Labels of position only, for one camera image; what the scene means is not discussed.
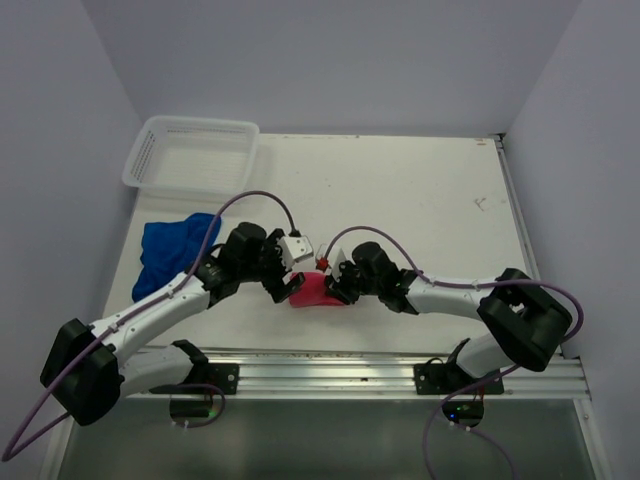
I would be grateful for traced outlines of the pink microfiber towel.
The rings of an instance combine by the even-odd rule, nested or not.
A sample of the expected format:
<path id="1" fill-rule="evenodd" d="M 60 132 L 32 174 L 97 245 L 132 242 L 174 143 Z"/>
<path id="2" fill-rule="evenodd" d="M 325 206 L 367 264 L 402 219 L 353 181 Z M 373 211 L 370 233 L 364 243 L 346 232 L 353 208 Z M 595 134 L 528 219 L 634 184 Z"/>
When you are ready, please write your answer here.
<path id="1" fill-rule="evenodd" d="M 288 299 L 291 307 L 344 306 L 343 302 L 326 293 L 326 276 L 323 273 L 303 272 L 303 275 L 305 276 L 305 281 L 301 288 Z"/>

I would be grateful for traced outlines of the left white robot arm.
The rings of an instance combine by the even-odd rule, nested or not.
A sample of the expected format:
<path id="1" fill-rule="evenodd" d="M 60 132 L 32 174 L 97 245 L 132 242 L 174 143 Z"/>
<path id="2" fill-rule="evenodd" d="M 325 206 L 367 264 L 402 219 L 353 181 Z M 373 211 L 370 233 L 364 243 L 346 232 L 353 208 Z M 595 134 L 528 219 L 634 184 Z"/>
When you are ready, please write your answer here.
<path id="1" fill-rule="evenodd" d="M 129 395 L 154 389 L 219 392 L 204 353 L 187 340 L 154 352 L 142 349 L 183 320 L 234 295 L 243 283 L 259 283 L 273 302 L 298 292 L 305 281 L 295 264 L 313 247 L 297 231 L 267 233 L 248 222 L 225 243 L 206 251 L 182 273 L 131 307 L 89 325 L 73 319 L 57 333 L 40 376 L 48 393 L 81 426 L 103 418 Z"/>

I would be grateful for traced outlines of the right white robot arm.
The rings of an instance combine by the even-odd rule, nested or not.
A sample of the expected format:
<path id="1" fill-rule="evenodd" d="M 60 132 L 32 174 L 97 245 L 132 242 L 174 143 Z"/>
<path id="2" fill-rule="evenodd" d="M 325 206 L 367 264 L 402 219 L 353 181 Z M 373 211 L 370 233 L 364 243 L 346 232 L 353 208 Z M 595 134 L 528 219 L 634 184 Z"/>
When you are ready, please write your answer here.
<path id="1" fill-rule="evenodd" d="M 573 323 L 561 303 L 518 269 L 480 282 L 426 280 L 398 268 L 376 242 L 358 245 L 350 256 L 329 250 L 317 266 L 327 274 L 327 294 L 345 305 L 375 296 L 395 313 L 446 314 L 485 325 L 486 335 L 462 340 L 445 362 L 425 367 L 437 392 L 468 392 L 511 366 L 544 371 Z"/>

